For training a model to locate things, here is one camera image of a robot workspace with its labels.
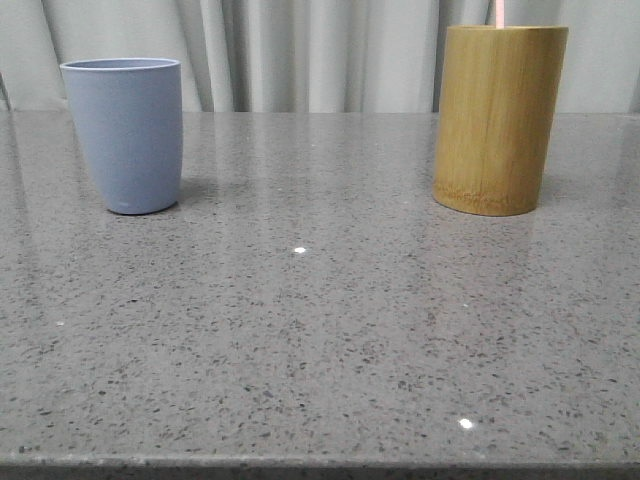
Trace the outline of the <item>grey curtain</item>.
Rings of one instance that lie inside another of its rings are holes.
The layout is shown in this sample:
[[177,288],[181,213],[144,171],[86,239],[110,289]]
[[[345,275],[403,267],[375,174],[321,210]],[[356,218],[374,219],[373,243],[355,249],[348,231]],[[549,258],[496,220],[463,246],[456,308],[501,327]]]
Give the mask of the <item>grey curtain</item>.
[[62,110],[64,62],[163,57],[188,111],[422,113],[490,1],[5,1],[1,106]]

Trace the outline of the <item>blue plastic cup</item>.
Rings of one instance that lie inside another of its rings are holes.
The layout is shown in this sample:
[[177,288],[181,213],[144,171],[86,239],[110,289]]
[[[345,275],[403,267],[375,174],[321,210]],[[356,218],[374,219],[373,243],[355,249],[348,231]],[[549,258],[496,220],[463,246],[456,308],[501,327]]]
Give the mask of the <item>blue plastic cup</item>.
[[60,65],[75,130],[106,208],[149,214],[179,197],[181,63],[110,58]]

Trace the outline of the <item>bamboo cylinder holder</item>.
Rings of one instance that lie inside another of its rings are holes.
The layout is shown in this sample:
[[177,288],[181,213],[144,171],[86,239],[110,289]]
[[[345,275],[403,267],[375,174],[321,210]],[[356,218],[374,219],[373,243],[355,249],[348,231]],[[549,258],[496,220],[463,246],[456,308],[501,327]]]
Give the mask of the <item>bamboo cylinder holder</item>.
[[432,186],[438,203],[485,216],[537,207],[568,32],[448,28]]

